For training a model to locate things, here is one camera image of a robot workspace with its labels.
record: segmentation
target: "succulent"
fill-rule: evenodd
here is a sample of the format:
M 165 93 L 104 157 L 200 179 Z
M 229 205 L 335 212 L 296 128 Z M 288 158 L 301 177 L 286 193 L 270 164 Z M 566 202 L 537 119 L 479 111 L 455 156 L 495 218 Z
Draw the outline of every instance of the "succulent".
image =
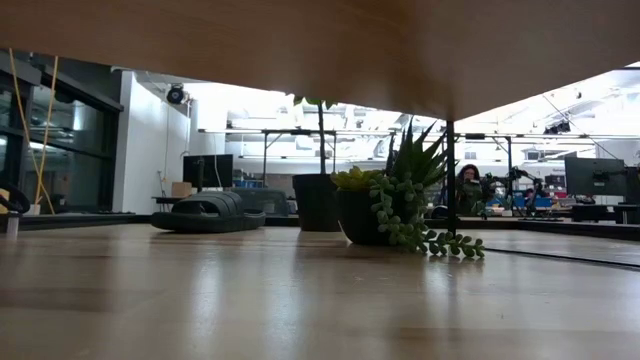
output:
M 354 166 L 349 171 L 341 171 L 331 174 L 331 180 L 342 190 L 364 191 L 369 189 L 369 181 L 376 175 L 382 174 L 381 170 L 362 171 Z
M 481 239 L 471 244 L 473 239 L 469 236 L 454 236 L 450 232 L 438 234 L 426 224 L 424 190 L 446 175 L 446 154 L 436 154 L 444 137 L 426 150 L 422 148 L 432 128 L 433 125 L 414 142 L 410 123 L 407 133 L 402 135 L 398 153 L 389 150 L 385 173 L 370 174 L 369 195 L 380 200 L 371 206 L 378 218 L 378 231 L 388 231 L 389 243 L 401 245 L 409 252 L 420 250 L 434 255 L 462 253 L 467 257 L 484 257 Z M 394 198 L 404 200 L 404 204 L 394 204 Z

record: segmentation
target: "black plant pot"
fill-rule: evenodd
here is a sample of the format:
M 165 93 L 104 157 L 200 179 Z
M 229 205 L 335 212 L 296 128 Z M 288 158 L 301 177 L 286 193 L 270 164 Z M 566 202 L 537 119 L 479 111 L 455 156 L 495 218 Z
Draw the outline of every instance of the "black plant pot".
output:
M 375 202 L 369 197 L 369 191 L 336 192 L 338 215 L 342 231 L 349 240 L 358 245 L 389 245 L 389 232 L 378 231 L 378 218 L 371 211 Z
M 336 188 L 326 174 L 293 177 L 300 228 L 303 231 L 340 231 Z

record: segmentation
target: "dark hair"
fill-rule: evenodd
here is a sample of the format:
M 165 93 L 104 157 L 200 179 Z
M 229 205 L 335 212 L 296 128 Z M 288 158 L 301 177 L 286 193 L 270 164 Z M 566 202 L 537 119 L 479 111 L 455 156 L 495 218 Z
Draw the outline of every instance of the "dark hair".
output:
M 480 171 L 473 164 L 465 165 L 462 170 L 460 170 L 460 172 L 458 173 L 458 180 L 460 180 L 461 182 L 464 181 L 464 173 L 469 169 L 473 169 L 473 172 L 475 173 L 473 175 L 474 180 L 480 180 Z

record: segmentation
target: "black slide sandal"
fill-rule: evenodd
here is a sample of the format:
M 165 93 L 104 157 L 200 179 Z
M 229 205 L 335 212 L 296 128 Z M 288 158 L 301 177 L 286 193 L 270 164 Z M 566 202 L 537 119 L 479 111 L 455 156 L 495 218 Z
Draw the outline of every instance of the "black slide sandal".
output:
M 229 191 L 203 191 L 177 202 L 171 212 L 151 215 L 151 225 L 181 233 L 226 233 L 264 225 L 265 213 L 245 210 L 242 199 Z

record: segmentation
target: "computer monitor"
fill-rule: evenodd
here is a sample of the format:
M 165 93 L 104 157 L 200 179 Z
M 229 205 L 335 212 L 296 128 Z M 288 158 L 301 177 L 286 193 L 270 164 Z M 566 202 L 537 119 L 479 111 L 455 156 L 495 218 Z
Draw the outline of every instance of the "computer monitor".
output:
M 202 187 L 231 187 L 233 184 L 233 155 L 185 156 L 182 167 L 182 181 L 198 186 L 200 161 L 203 162 Z
M 566 181 L 564 175 L 547 175 L 544 177 L 544 182 L 547 185 L 553 185 L 556 187 L 565 187 Z
M 567 193 L 571 195 L 627 195 L 624 161 L 565 158 Z

